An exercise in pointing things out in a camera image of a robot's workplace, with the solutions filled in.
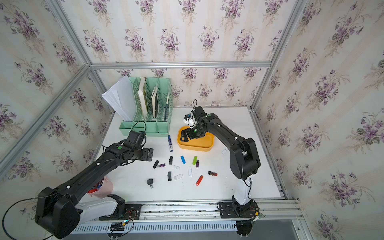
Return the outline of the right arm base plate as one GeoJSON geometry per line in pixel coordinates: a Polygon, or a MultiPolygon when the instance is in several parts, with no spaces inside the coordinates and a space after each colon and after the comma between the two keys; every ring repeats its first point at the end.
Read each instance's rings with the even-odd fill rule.
{"type": "Polygon", "coordinates": [[[217,202],[216,207],[221,219],[251,219],[260,213],[260,208],[255,201],[250,201],[242,206],[236,202],[217,202]]]}

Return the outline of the black oval usb drive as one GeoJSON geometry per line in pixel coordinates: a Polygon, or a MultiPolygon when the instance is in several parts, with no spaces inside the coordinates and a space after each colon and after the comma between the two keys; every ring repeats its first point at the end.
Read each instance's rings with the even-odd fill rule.
{"type": "Polygon", "coordinates": [[[154,165],[153,165],[153,169],[156,169],[156,168],[158,167],[159,162],[160,162],[160,161],[158,161],[158,160],[155,161],[155,163],[154,163],[154,165]]]}

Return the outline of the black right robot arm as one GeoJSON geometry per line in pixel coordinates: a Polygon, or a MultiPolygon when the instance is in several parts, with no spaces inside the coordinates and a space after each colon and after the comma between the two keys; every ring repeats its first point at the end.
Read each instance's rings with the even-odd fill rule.
{"type": "Polygon", "coordinates": [[[239,216],[242,215],[251,208],[252,177],[261,166],[255,141],[236,134],[216,114],[207,114],[201,106],[193,108],[190,114],[186,114],[184,122],[189,127],[181,131],[181,142],[200,139],[206,133],[210,133],[229,150],[230,169],[237,179],[243,181],[235,190],[232,205],[234,212],[239,216]]]}

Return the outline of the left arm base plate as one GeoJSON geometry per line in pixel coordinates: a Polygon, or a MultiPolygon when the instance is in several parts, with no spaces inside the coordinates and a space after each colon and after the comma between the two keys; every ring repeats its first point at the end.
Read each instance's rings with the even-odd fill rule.
{"type": "Polygon", "coordinates": [[[125,204],[125,209],[117,208],[112,215],[99,217],[99,221],[139,220],[141,204],[125,204]]]}

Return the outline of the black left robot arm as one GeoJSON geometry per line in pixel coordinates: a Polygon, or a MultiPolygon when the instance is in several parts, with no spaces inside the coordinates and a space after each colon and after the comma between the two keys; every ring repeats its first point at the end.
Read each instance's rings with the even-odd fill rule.
{"type": "Polygon", "coordinates": [[[35,223],[62,239],[84,222],[122,212],[125,201],[116,195],[85,204],[81,204],[80,200],[116,168],[135,161],[150,162],[154,150],[144,146],[146,140],[145,132],[130,131],[126,139],[111,144],[79,174],[54,189],[43,189],[38,196],[35,223]]]}

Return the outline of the red black swivel usb drive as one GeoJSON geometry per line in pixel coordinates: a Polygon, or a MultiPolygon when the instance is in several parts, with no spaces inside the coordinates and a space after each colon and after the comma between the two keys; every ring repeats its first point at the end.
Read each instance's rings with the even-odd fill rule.
{"type": "Polygon", "coordinates": [[[212,171],[208,171],[208,175],[217,177],[218,173],[212,172],[212,171]]]}

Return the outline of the yellow plastic storage box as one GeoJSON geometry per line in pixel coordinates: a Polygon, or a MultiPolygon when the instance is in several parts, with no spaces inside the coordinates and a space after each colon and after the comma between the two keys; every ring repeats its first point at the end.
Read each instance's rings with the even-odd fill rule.
{"type": "Polygon", "coordinates": [[[179,147],[184,150],[209,152],[214,146],[215,136],[210,133],[206,133],[206,135],[202,138],[189,140],[188,142],[182,142],[181,133],[183,130],[188,128],[188,126],[184,126],[179,129],[177,139],[179,147]]]}

